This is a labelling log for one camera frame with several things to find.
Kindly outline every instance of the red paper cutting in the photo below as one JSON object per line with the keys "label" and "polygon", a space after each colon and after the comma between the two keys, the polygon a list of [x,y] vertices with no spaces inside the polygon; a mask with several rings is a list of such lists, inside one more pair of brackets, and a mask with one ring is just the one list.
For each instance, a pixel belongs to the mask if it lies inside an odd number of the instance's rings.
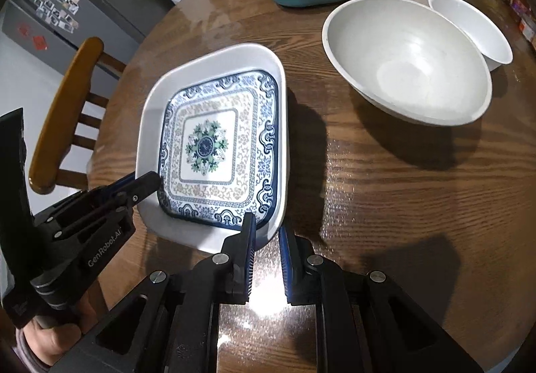
{"label": "red paper cutting", "polygon": [[25,38],[27,38],[30,34],[30,28],[26,24],[19,24],[19,26],[17,27],[17,30]]}
{"label": "red paper cutting", "polygon": [[47,41],[44,36],[34,36],[34,47],[37,51],[46,50],[48,48]]}

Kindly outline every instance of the wood grain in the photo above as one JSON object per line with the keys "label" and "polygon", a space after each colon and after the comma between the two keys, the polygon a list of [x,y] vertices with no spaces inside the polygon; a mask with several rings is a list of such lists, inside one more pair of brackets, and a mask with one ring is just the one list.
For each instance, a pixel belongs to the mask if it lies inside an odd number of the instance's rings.
{"label": "wood grain", "polygon": [[[90,185],[134,170],[143,105],[165,72],[219,48],[261,43],[281,59],[289,87],[286,217],[297,233],[344,269],[386,271],[487,369],[536,319],[536,59],[500,0],[466,1],[499,26],[514,62],[492,73],[482,119],[434,128],[383,113],[335,71],[321,39],[334,5],[182,0],[125,69]],[[151,270],[188,269],[205,256],[148,233],[137,212],[135,224],[100,278],[109,306]],[[222,307],[219,371],[316,371],[314,314],[281,298],[274,241],[256,255],[251,302]]]}

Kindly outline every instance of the screw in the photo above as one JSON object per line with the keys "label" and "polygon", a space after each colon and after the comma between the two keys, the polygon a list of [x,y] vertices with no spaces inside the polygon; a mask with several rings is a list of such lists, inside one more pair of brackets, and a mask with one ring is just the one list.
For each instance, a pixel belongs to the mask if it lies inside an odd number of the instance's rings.
{"label": "screw", "polygon": [[149,276],[149,279],[153,284],[158,284],[159,282],[165,281],[167,275],[162,270],[157,270]]}
{"label": "screw", "polygon": [[229,261],[229,255],[226,253],[217,253],[212,257],[214,264],[225,264],[227,261]]}
{"label": "screw", "polygon": [[383,281],[385,281],[385,273],[380,272],[379,270],[374,270],[373,272],[371,272],[369,277],[374,282],[383,282]]}
{"label": "screw", "polygon": [[312,266],[320,266],[324,262],[324,258],[320,255],[309,255],[307,257],[307,262]]}

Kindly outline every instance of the chair back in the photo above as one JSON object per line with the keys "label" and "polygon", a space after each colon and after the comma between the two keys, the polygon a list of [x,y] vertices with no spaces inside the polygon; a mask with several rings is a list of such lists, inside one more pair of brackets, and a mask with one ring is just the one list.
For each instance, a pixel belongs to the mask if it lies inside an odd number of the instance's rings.
{"label": "chair back", "polygon": [[93,68],[98,62],[119,74],[125,68],[123,63],[104,53],[104,44],[99,38],[89,38],[82,43],[52,101],[31,160],[28,181],[36,193],[49,194],[56,184],[87,189],[85,173],[63,170],[60,165],[71,145],[91,151],[95,148],[95,140],[76,135],[76,127],[80,123],[100,128],[100,119],[82,113],[86,101],[103,108],[108,104],[108,99],[90,92]]}

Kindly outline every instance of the square plate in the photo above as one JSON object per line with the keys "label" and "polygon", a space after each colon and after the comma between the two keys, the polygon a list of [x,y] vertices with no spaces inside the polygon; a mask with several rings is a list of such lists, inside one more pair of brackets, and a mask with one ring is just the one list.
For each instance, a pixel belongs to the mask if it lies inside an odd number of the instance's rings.
{"label": "square plate", "polygon": [[167,104],[158,199],[172,217],[240,230],[277,203],[278,87],[254,70],[178,91]]}
{"label": "square plate", "polygon": [[[239,75],[250,75],[252,77],[249,82],[250,86],[246,83],[242,83],[242,86],[240,86],[245,105],[254,102],[252,101],[252,99],[255,99],[253,94],[257,97],[257,108],[255,110],[258,119],[256,122],[257,138],[255,139],[254,149],[255,152],[257,150],[262,151],[262,154],[256,153],[253,166],[251,166],[251,153],[244,155],[240,148],[243,147],[242,145],[247,145],[248,136],[254,135],[254,122],[252,120],[250,124],[248,123],[247,130],[251,131],[241,132],[240,126],[245,126],[243,119],[240,118],[242,110],[226,104],[225,97],[236,96],[229,93],[239,86],[234,82],[232,84],[233,88],[225,89],[225,87],[214,87],[214,85],[209,87],[211,85],[208,84],[219,81],[223,86],[226,86],[229,78],[231,78],[232,82],[232,79],[237,79]],[[265,122],[261,121],[261,125],[259,125],[259,120],[262,120],[263,115],[267,115],[266,117],[269,118],[270,113],[272,113],[271,107],[265,105],[267,101],[272,99],[269,97],[270,91],[267,88],[263,91],[260,84],[254,90],[253,88],[256,86],[251,85],[256,78],[257,83],[259,83],[259,78],[262,80],[263,76],[267,78],[268,75],[271,76],[274,82],[273,106],[275,110],[272,116],[273,131],[267,126],[267,120]],[[271,84],[272,82],[267,78],[266,83]],[[215,98],[206,99],[208,95],[205,95],[203,90],[212,90],[212,95],[215,95]],[[193,101],[197,105],[196,108],[201,109],[194,114],[189,110],[189,106],[194,105]],[[202,104],[206,102],[218,105],[211,105],[210,109],[203,110],[208,108],[207,105]],[[170,122],[179,120],[181,114],[184,114],[184,117],[180,119],[184,130],[182,128],[173,128],[173,123]],[[253,114],[254,109],[251,108],[247,117],[253,118]],[[167,169],[166,163],[175,165],[176,169],[171,168],[168,170],[169,186],[165,186],[160,193],[155,192],[150,195],[137,206],[147,229],[171,241],[195,247],[208,253],[216,253],[221,250],[225,238],[237,232],[232,226],[236,227],[241,221],[233,222],[232,217],[241,218],[242,213],[239,213],[239,211],[245,212],[246,208],[251,207],[256,208],[259,222],[255,238],[255,249],[258,250],[266,245],[277,233],[285,216],[289,167],[287,127],[285,70],[279,58],[262,45],[255,43],[233,45],[199,57],[167,72],[151,89],[141,113],[138,151],[136,154],[136,177],[140,177],[149,171],[160,172],[164,177]],[[178,136],[173,135],[173,141],[167,139],[168,154],[166,155],[161,151],[161,144],[162,135],[163,133],[165,135],[167,129],[169,129],[170,133],[172,130],[178,130],[179,133]],[[187,134],[187,137],[183,141],[182,136],[184,134]],[[245,143],[241,141],[241,135],[244,134],[246,134],[246,137],[242,139],[245,139]],[[205,139],[201,142],[203,137],[211,137],[212,141],[209,142],[208,139]],[[269,151],[270,143],[272,143],[272,155],[270,155]],[[248,146],[247,148],[248,151],[252,151],[251,147]],[[212,160],[209,159],[209,152],[212,152]],[[241,164],[243,159],[248,160],[249,164],[246,163],[245,166]],[[193,171],[192,169],[192,165],[196,161],[195,169],[197,170],[198,166],[199,171]],[[242,167],[249,174],[243,173]],[[227,188],[228,191],[230,190],[233,193],[234,190],[229,188],[230,184],[225,183],[230,181],[233,183],[239,179],[242,181],[242,178],[249,180],[249,183],[247,183],[247,196],[246,192],[240,189],[237,191],[238,197],[224,197],[224,199],[218,199],[218,201],[224,202],[225,205],[228,202],[246,202],[250,196],[251,181],[253,179],[253,198],[246,207],[238,207],[238,205],[236,207],[217,206],[207,202],[214,200],[207,199],[208,196],[196,196],[198,199],[206,199],[204,203],[183,202],[181,205],[173,207],[170,200],[168,205],[164,205],[167,208],[164,209],[161,205],[163,198],[165,199],[168,196],[166,190],[171,191],[171,195],[173,195],[175,192],[179,192],[179,187],[199,187],[201,190],[201,188],[207,186],[209,189],[214,187],[215,193],[218,193],[220,187]],[[222,184],[206,184],[201,181]],[[190,205],[191,209],[185,207],[185,204]],[[201,208],[203,204],[208,207],[208,210]],[[184,214],[179,214],[180,208],[183,208],[182,212]],[[192,210],[198,211],[194,218],[191,217]],[[222,213],[223,210],[229,210],[229,213]],[[205,211],[202,217],[207,216],[205,220],[199,217],[202,211]],[[217,213],[221,216],[221,222],[215,219]],[[221,225],[216,225],[214,221],[221,223]]]}

